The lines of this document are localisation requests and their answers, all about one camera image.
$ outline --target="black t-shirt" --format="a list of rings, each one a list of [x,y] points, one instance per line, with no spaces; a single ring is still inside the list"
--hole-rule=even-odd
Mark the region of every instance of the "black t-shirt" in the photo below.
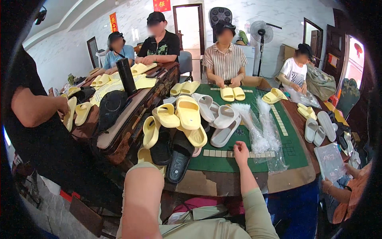
[[[179,37],[166,30],[166,34],[159,44],[157,44],[154,36],[147,38],[137,56],[145,57],[148,55],[180,55]]]

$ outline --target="gray chair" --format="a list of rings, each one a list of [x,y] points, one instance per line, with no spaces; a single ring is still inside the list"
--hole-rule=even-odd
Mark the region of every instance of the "gray chair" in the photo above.
[[[178,57],[179,60],[179,68],[180,74],[184,74],[189,72],[190,76],[180,76],[179,83],[183,83],[185,81],[194,81],[192,77],[192,55],[189,52],[181,51]]]

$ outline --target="white t-shirt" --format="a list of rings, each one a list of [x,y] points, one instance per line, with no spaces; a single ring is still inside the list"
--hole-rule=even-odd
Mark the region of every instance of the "white t-shirt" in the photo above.
[[[281,68],[281,73],[285,75],[288,81],[291,81],[301,87],[306,79],[307,70],[306,65],[299,67],[295,63],[293,57],[291,57],[285,61],[283,68]]]

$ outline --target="red banner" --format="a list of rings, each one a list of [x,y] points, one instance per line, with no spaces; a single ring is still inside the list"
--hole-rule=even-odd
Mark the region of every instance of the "red banner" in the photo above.
[[[162,13],[171,10],[170,0],[152,0],[152,3],[154,5],[154,11],[160,11]]]
[[[115,13],[110,14],[110,27],[112,28],[112,33],[115,31],[118,31],[118,25],[117,25],[117,16]]]

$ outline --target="chinese character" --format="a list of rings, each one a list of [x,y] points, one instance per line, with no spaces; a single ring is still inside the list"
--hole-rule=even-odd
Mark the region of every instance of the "chinese character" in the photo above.
[[[241,128],[237,128],[236,130],[235,130],[235,135],[244,135],[244,131],[241,129]]]

